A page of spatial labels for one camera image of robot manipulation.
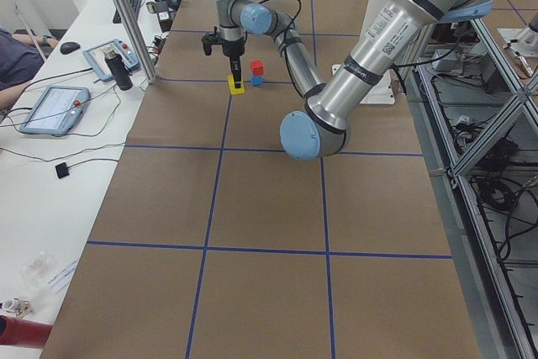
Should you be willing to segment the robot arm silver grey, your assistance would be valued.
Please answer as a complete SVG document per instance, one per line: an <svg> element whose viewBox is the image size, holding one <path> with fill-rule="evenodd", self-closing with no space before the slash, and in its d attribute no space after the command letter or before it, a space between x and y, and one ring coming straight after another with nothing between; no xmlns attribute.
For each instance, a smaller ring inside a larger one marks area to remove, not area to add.
<svg viewBox="0 0 538 359"><path fill-rule="evenodd" d="M387 0L328 82L316 70L295 19L251 0L216 0L219 24L202 38L203 51L209 55L213 47L221 46L238 87L245 35L272 38L304 101L303 110L291 112L281 122L280 141L292 158L311 161L345 147L351 112L424 26L481 18L492 4L493 0Z"/></svg>

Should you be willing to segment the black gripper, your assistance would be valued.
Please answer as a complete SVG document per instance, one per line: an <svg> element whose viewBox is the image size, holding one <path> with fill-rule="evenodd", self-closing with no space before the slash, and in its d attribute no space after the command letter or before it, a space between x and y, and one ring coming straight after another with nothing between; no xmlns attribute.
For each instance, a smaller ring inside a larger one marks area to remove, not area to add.
<svg viewBox="0 0 538 359"><path fill-rule="evenodd" d="M222 49L224 55L230 58L229 63L232 76L237 82L240 80L243 81L240 58L245 54L245 41L224 40L222 43Z"/></svg>

